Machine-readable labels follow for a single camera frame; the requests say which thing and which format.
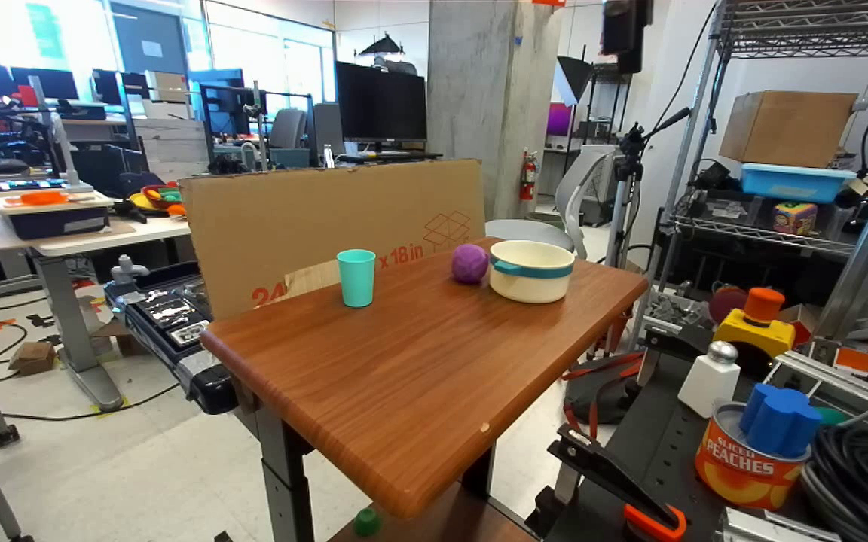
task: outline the table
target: table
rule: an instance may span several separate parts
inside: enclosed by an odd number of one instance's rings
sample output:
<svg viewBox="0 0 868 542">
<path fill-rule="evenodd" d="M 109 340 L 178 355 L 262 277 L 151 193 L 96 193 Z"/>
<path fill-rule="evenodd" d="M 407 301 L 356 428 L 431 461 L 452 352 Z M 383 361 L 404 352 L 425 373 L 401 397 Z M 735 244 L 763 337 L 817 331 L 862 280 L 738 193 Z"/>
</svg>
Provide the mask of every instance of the table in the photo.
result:
<svg viewBox="0 0 868 542">
<path fill-rule="evenodd" d="M 102 370 L 90 334 L 81 322 L 66 259 L 184 235 L 190 235 L 184 220 L 151 217 L 148 223 L 133 223 L 112 217 L 102 232 L 21 241 L 9 220 L 0 214 L 0 250 L 27 250 L 33 256 L 51 301 L 51 313 L 60 325 L 66 364 L 75 382 L 99 410 L 118 410 L 124 397 Z"/>
<path fill-rule="evenodd" d="M 642 292 L 636 274 L 579 262 L 564 301 L 530 307 L 452 283 L 437 253 L 383 268 L 368 310 L 329 286 L 214 322 L 205 346 L 244 388 L 277 542 L 313 539 L 310 446 L 395 518 L 461 476 L 485 500 L 494 440 Z"/>
</svg>

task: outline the lamp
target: lamp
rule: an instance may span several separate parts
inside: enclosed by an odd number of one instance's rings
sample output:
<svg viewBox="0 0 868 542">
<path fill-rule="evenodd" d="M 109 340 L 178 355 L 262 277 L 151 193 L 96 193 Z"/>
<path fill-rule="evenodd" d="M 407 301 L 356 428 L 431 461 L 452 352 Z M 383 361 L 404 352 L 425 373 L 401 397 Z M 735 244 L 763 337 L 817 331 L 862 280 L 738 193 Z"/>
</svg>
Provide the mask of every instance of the lamp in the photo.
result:
<svg viewBox="0 0 868 542">
<path fill-rule="evenodd" d="M 389 36 L 383 33 L 383 39 L 371 42 L 365 51 L 359 51 L 359 57 L 383 57 L 383 54 L 404 54 L 404 48 Z"/>
</svg>

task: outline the yellow object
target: yellow object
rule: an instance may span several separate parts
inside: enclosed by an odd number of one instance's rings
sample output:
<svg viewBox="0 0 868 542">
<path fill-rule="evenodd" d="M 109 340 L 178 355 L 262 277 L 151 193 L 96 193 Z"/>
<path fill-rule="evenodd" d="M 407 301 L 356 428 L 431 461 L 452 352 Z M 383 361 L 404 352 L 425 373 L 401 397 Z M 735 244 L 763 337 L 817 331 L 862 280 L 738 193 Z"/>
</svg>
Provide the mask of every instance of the yellow object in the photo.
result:
<svg viewBox="0 0 868 542">
<path fill-rule="evenodd" d="M 760 352 L 766 352 L 769 358 L 793 349 L 796 343 L 796 328 L 790 322 L 778 322 L 772 319 L 769 325 L 753 325 L 744 319 L 741 310 L 732 310 L 717 328 L 714 328 L 714 340 L 726 340 L 726 343 L 750 343 Z"/>
</svg>

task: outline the storage bin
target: storage bin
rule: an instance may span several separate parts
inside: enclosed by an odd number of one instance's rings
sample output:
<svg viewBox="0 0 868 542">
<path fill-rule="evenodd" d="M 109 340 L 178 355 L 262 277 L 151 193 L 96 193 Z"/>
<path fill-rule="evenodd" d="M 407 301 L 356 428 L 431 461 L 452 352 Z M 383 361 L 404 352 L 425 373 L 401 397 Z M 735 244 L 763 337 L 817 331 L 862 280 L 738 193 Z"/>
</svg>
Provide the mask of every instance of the storage bin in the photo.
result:
<svg viewBox="0 0 868 542">
<path fill-rule="evenodd" d="M 796 169 L 747 163 L 741 166 L 741 193 L 829 205 L 850 178 L 856 178 L 856 172 L 850 169 Z"/>
</svg>

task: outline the cardboard box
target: cardboard box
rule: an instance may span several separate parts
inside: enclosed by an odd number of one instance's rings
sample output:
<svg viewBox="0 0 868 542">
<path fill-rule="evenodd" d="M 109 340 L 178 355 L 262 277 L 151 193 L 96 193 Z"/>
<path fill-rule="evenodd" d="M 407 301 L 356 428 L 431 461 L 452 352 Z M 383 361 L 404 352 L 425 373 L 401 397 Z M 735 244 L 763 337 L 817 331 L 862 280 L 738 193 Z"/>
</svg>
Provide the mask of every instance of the cardboard box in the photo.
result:
<svg viewBox="0 0 868 542">
<path fill-rule="evenodd" d="M 732 105 L 723 157 L 826 169 L 844 139 L 856 93 L 747 93 Z"/>
<path fill-rule="evenodd" d="M 485 238 L 473 160 L 196 178 L 184 190 L 214 316 L 332 283 L 344 247 L 398 265 Z"/>
</svg>

